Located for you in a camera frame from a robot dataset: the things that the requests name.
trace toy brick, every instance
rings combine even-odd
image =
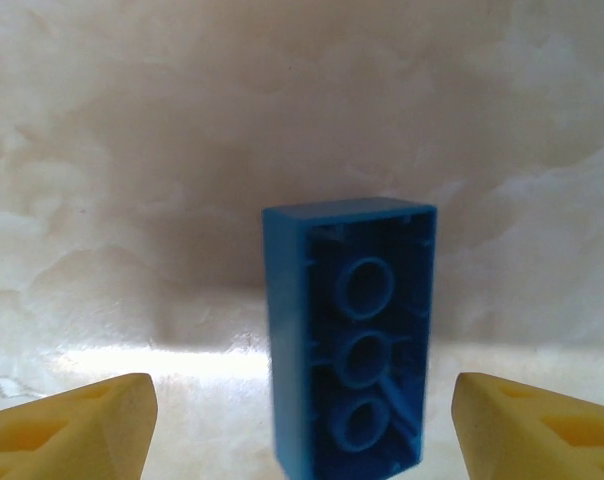
[[[291,480],[421,459],[436,209],[388,198],[263,212],[276,455]]]

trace marble countertop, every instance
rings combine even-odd
[[[604,0],[0,2],[0,408],[146,371],[144,480],[282,479],[260,210],[367,195],[440,209],[401,478],[460,371],[604,404]]]

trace marble background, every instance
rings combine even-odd
[[[604,403],[604,0],[0,1],[0,408],[149,371],[145,480],[283,478],[260,210],[363,195],[440,208],[403,478],[460,370]]]

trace lego brick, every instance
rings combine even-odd
[[[436,209],[387,198],[263,212],[276,456],[291,480],[421,459]]]
[[[145,374],[3,410],[0,479],[139,480],[156,417]]]
[[[463,373],[452,413],[471,480],[604,480],[604,406]]]

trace white marble surface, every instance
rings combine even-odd
[[[148,371],[145,480],[282,479],[259,212],[369,194],[441,209],[403,479],[461,370],[604,403],[604,0],[0,1],[0,408]]]

